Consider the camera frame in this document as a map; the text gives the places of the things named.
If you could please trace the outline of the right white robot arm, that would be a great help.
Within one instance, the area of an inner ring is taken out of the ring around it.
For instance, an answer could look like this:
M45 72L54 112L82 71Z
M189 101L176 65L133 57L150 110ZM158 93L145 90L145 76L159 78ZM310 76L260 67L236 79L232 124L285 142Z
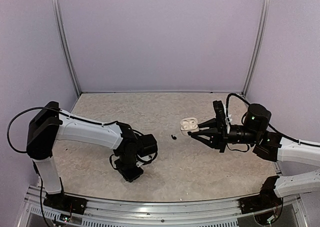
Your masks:
M250 104L242 125L229 124L226 108L221 101L213 102L215 117L199 124L198 131L188 131L188 135L208 147L223 153L229 144L253 146L253 153L271 162L296 162L319 167L320 145L286 137L277 131L267 130L271 112L264 106ZM317 192L320 189L320 171L291 176L271 176L263 183L256 205L266 209L276 198Z

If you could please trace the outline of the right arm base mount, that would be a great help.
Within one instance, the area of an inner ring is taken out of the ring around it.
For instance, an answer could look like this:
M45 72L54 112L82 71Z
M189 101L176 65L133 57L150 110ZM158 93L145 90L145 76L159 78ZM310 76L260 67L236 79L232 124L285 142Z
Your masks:
M274 208L283 204L283 199L277 197L275 193L276 181L280 176L268 177L263 183L260 192L249 197L239 199L239 205L242 214L259 212L262 210Z

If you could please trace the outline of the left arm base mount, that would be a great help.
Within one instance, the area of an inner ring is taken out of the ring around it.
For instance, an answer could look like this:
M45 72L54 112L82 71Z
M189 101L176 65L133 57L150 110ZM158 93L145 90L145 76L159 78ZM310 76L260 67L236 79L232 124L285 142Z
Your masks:
M43 205L69 214L84 215L87 200L85 198L67 195L64 192L46 194Z

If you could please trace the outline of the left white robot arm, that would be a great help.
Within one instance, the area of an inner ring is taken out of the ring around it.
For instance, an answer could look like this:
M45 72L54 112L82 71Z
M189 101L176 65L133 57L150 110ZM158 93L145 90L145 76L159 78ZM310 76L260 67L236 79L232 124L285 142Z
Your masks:
M57 140L82 142L113 150L118 158L114 162L115 169L127 182L133 182L144 172L137 160L142 142L129 124L81 119L61 110L57 102L51 101L29 123L26 152L35 163L50 201L61 210L70 205L70 198L63 193L53 157L53 146Z

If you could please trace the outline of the white earbud charging case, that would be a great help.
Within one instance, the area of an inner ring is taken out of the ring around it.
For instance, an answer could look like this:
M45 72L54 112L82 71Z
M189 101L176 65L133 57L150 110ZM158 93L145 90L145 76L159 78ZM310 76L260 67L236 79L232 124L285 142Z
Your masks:
M195 127L190 126L190 122L195 122L196 126ZM181 131L182 135L188 136L189 132L190 133L198 132L199 131L198 123L199 123L198 119L195 117L187 117L187 118L182 119L180 121L180 125L181 125L180 131Z

